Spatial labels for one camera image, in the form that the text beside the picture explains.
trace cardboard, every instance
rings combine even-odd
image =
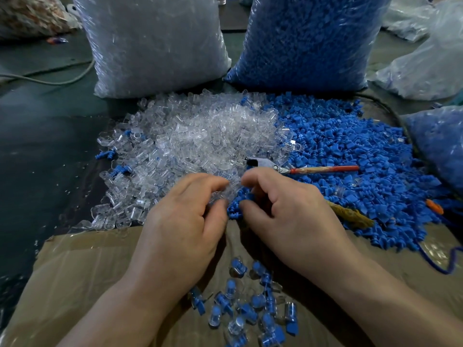
[[[3,332],[0,346],[52,347],[85,315],[100,295],[125,272],[135,250],[141,227],[107,232],[55,236],[38,254],[33,274],[16,311]],[[428,227],[429,248],[442,257],[438,246],[458,245],[442,226]],[[463,319],[463,270],[443,275],[420,256],[404,250],[384,251],[348,231],[357,248],[374,259],[408,286]],[[240,255],[246,264],[262,260],[274,270],[275,281],[283,285],[289,300],[298,303],[300,335],[288,336],[285,346],[372,346],[367,336],[327,295],[286,268],[245,228],[229,221],[225,238],[199,286],[208,296],[223,290],[232,257]],[[259,290],[258,282],[245,278],[246,286]],[[211,301],[206,303],[210,309]],[[207,315],[199,316],[188,301],[181,301],[161,327],[153,346],[224,346],[220,331],[211,330]]]

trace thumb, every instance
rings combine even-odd
[[[216,246],[225,231],[227,222],[227,200],[222,198],[212,205],[204,219],[203,236],[205,239]]]
[[[239,203],[239,207],[243,212],[245,221],[252,231],[261,239],[265,238],[271,226],[272,218],[270,218],[254,201],[243,200]]]

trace dark green table surface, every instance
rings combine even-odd
[[[91,59],[83,32],[66,38],[69,43],[61,45],[49,45],[40,39],[0,47],[0,72],[25,74]],[[235,63],[242,50],[244,33],[224,34],[224,39]],[[385,67],[418,45],[381,32],[368,72]],[[77,76],[85,67],[37,78],[64,81]],[[84,79],[67,87],[26,81],[0,86],[0,192],[3,197],[0,276],[24,275],[26,278],[43,241],[66,232],[72,222],[89,218],[89,208],[100,202],[101,195],[94,192],[98,183],[96,172],[109,166],[104,162],[96,165],[94,161],[98,152],[96,137],[108,127],[111,118],[135,112],[136,102],[97,98],[93,95],[96,80],[92,70]],[[205,86],[216,92],[234,90],[220,80]],[[379,88],[367,92],[385,100],[399,114],[429,107],[427,102],[399,99]]]

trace person's left hand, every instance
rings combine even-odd
[[[228,221],[226,200],[207,214],[206,207],[212,192],[227,185],[221,177],[189,174],[150,210],[122,279],[147,305],[167,315],[205,273]]]

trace person's right hand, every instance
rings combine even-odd
[[[282,262],[316,285],[332,284],[333,276],[362,260],[316,186],[262,167],[248,170],[241,184],[255,195],[256,202],[239,205],[250,228]],[[258,205],[265,203],[267,212]]]

